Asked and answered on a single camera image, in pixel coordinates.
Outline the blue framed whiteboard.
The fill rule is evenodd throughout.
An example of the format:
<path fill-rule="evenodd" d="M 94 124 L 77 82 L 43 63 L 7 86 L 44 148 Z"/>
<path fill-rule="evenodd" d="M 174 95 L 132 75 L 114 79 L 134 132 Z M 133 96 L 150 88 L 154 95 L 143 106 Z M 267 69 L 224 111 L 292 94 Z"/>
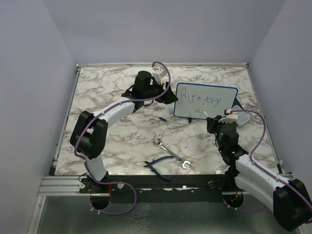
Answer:
<path fill-rule="evenodd" d="M 238 95 L 236 87 L 180 82 L 176 85 L 174 116 L 192 119 L 205 119 L 223 115 L 232 108 Z"/>

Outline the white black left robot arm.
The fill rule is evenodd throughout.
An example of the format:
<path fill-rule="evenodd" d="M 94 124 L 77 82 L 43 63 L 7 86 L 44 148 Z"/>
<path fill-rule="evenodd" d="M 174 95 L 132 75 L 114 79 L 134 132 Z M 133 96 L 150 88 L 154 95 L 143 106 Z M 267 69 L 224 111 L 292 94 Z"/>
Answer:
<path fill-rule="evenodd" d="M 75 156 L 81 158 L 91 178 L 91 187 L 96 192 L 106 190 L 108 175 L 100 155 L 105 147 L 108 129 L 122 118 L 135 113 L 145 106 L 147 101 L 171 104 L 178 99 L 173 94 L 170 82 L 163 83 L 162 78 L 169 76 L 165 67 L 158 67 L 152 73 L 139 71 L 134 84 L 121 97 L 108 107 L 90 113 L 83 111 L 76 122 L 70 138 Z"/>

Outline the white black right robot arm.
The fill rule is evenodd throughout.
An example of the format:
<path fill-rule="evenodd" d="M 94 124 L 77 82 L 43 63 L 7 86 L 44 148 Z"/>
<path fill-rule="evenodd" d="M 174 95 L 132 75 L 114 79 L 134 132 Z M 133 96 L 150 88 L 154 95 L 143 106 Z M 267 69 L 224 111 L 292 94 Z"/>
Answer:
<path fill-rule="evenodd" d="M 214 135 L 216 146 L 229 166 L 225 187 L 240 188 L 269 208 L 278 224 L 291 232 L 312 221 L 312 200 L 299 179 L 290 180 L 260 165 L 238 144 L 238 132 L 227 116 L 207 117 L 207 132 Z"/>

